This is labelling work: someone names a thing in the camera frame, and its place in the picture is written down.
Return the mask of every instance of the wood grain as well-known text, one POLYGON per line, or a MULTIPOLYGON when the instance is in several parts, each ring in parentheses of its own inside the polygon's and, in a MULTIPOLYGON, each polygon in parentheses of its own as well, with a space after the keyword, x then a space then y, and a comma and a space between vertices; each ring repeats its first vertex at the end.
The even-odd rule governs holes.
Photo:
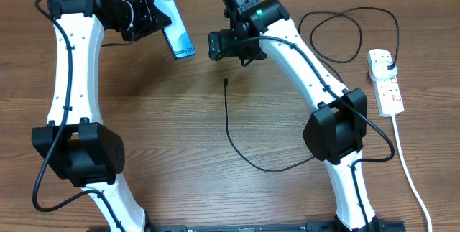
MULTIPOLYGON (((42 158, 30 143, 43 126, 55 78, 55 36, 34 0, 0 0, 0 231, 84 231, 106 222, 89 198, 54 213, 38 213, 32 186, 42 158)), ((234 225, 302 223, 331 219, 336 203, 323 164, 313 160, 281 174, 259 172, 231 149, 224 130, 222 78, 229 76, 230 130, 240 150, 266 168, 286 167, 311 155, 302 139, 304 103, 272 60, 247 68, 237 59, 211 62, 208 33, 228 27, 221 0, 176 0, 197 55, 172 60, 155 33, 129 47, 103 48, 100 107, 104 124, 126 147, 125 176, 138 203, 156 224, 234 225)), ((458 231, 460 215, 460 6, 459 0, 281 0, 292 18, 309 11, 378 6, 401 26, 400 89, 406 111, 398 116, 405 158, 427 205, 435 231, 458 231)), ((349 88, 369 99, 378 117, 367 74, 366 52, 394 50, 391 18, 380 12, 351 14, 362 24, 362 53, 334 65, 349 88)), ((322 20, 306 19, 302 35, 322 20)), ((343 19, 321 27, 319 50, 338 59, 352 55, 356 27, 343 19)), ((107 42, 119 34, 106 32, 107 42)), ((367 157, 388 154, 378 135, 364 138, 367 157)), ((399 159, 365 164, 372 206, 381 218, 404 220, 408 231, 426 229, 399 159)), ((79 191, 48 170, 40 202, 52 205, 79 191)))

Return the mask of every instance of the power strip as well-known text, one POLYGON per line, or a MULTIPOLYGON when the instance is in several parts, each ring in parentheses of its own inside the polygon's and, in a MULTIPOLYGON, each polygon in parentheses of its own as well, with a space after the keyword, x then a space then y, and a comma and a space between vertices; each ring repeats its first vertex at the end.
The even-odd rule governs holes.
POLYGON ((396 115, 404 111, 403 98, 401 97, 400 86, 397 83, 396 73, 386 71, 382 66, 386 66, 392 63, 391 53, 383 49, 373 49, 367 54, 367 62, 369 63, 369 74, 374 84, 375 98, 377 99, 377 106, 379 107, 379 113, 382 117, 391 117, 393 122, 393 128, 395 129, 395 138, 397 145, 397 153, 400 156, 401 165, 404 169, 405 176, 408 179, 410 189, 412 189, 414 196, 417 198, 423 213, 425 213, 427 230, 428 232, 433 231, 433 225, 431 224, 430 214, 425 207, 421 197, 419 196, 412 178, 410 177, 408 167, 405 164, 403 156, 403 148, 401 147, 400 135, 397 130, 396 115), (376 77, 372 70, 381 70, 376 77))
MULTIPOLYGON (((383 49, 373 49, 367 54, 369 71, 375 64, 392 63, 391 53, 383 49)), ((381 78, 372 81, 374 84, 375 98, 377 106, 382 117, 396 116, 404 111, 403 99, 401 97, 400 87, 397 84, 397 78, 381 78)))

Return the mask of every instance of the wood plank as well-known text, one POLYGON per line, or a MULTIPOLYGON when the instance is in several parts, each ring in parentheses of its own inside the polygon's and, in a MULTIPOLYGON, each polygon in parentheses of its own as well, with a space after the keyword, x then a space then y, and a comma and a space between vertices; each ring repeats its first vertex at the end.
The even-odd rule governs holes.
MULTIPOLYGON (((41 157, 30 144, 32 127, 45 124, 54 85, 55 37, 34 0, 0 0, 0 231, 84 231, 105 226, 96 206, 78 200, 54 213, 31 204, 41 157)), ((435 231, 458 231, 460 215, 460 6, 459 0, 281 0, 292 18, 309 11, 379 6, 401 26, 400 89, 406 111, 398 116, 405 158, 427 205, 435 231)), ((313 160, 282 174, 254 170, 231 149, 224 130, 222 78, 230 78, 230 130, 240 150, 266 168, 286 167, 311 155, 301 136, 304 103, 273 60, 247 68, 237 59, 210 62, 207 35, 228 27, 221 0, 176 0, 197 55, 171 60, 160 33, 129 47, 103 48, 100 106, 104 123, 126 147, 126 178, 138 203, 156 224, 187 226, 302 223, 332 219, 336 203, 326 169, 313 160)), ((369 100, 369 118, 390 137, 389 119, 378 116, 367 74, 366 52, 394 50, 391 18, 380 12, 351 14, 361 24, 362 53, 334 65, 349 88, 369 100)), ((301 34, 321 16, 306 19, 301 34)), ((319 50, 338 59, 354 53, 356 27, 337 19, 315 34, 319 50)), ((106 33, 107 42, 119 34, 106 33)), ((388 154, 373 131, 367 157, 388 154)), ((425 220, 396 157, 365 164, 373 208, 381 218, 404 220, 424 231, 425 220)), ((50 206, 77 193, 48 170, 40 202, 50 206)))

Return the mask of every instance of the power outlet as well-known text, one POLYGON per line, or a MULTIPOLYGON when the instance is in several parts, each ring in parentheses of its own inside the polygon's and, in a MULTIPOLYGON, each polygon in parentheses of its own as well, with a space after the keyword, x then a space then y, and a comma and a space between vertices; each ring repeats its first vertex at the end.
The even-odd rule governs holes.
MULTIPOLYGON (((372 65, 383 62, 392 62, 391 53, 383 49, 373 49, 367 54, 369 74, 372 75, 372 65)), ((391 117, 404 111, 403 98, 397 78, 380 78, 372 81, 379 114, 382 117, 391 117)))

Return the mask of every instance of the smartphone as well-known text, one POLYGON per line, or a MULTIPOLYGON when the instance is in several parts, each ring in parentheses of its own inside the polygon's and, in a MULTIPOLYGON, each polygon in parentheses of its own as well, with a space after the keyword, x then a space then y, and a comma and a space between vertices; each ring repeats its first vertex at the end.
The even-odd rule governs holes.
POLYGON ((153 4, 171 18, 172 24, 163 29, 163 34, 175 59, 195 55, 195 48, 180 17, 174 0, 153 0, 153 4))

